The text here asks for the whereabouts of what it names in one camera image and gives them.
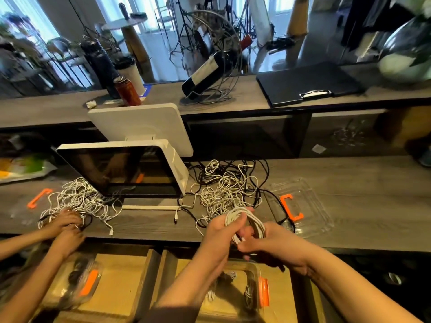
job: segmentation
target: round table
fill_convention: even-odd
[[[151,67],[150,58],[145,47],[142,45],[141,39],[138,37],[136,30],[133,26],[147,21],[148,18],[129,18],[128,20],[121,18],[102,26],[104,31],[115,31],[121,29],[127,50],[137,60],[137,68],[139,73],[143,76],[142,79],[145,83],[153,83],[154,75]]]

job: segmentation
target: red bottle cap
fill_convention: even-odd
[[[241,50],[245,50],[252,42],[250,35],[246,35],[244,39],[240,41]]]

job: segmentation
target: clear plastic box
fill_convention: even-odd
[[[228,322],[260,322],[263,317],[263,308],[259,301],[259,282],[261,280],[259,267],[251,262],[230,260],[224,272],[235,272],[237,277],[232,281],[217,282],[214,293],[215,299],[207,298],[197,317],[198,321],[228,321]],[[252,306],[246,308],[243,295],[247,284],[252,285]]]
[[[46,308],[69,309],[91,299],[102,276],[94,256],[74,253],[63,263],[42,300]]]
[[[277,196],[276,199],[265,193],[275,220],[280,222],[287,216],[290,217],[295,225],[295,233],[299,236],[308,238],[326,232],[334,226],[332,219],[304,179],[296,178],[285,183],[272,184],[269,190]],[[282,226],[293,231],[288,220],[285,220]]]

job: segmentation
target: black clipboard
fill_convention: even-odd
[[[272,108],[365,92],[359,82],[331,62],[263,72],[256,80]]]

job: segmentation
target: white tabletop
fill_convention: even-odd
[[[121,19],[117,19],[117,20],[111,21],[110,23],[103,25],[102,30],[114,31],[116,29],[121,29],[123,27],[135,26],[137,24],[143,23],[146,20],[147,20],[147,18],[129,18],[128,20],[121,18]]]

